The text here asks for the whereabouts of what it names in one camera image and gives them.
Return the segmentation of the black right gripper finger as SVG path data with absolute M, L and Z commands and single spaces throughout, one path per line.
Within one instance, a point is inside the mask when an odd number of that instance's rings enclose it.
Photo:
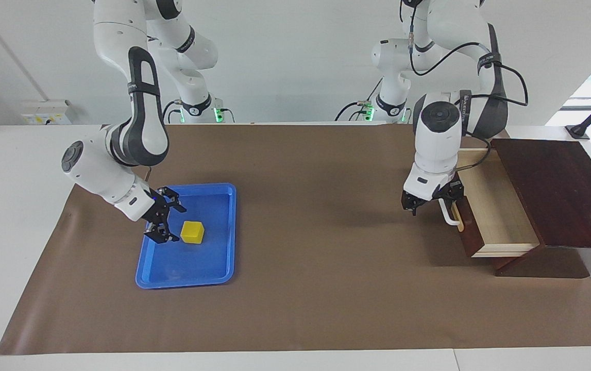
M 173 234 L 168 225 L 147 225 L 144 236 L 156 242 L 156 244 L 180 241 L 180 237 Z
M 182 205 L 180 202 L 180 195 L 175 192 L 175 190 L 169 187 L 161 187 L 159 188 L 159 195 L 166 197 L 168 202 L 166 202 L 166 206 L 169 208 L 173 208 L 179 213 L 186 213 L 187 209 Z

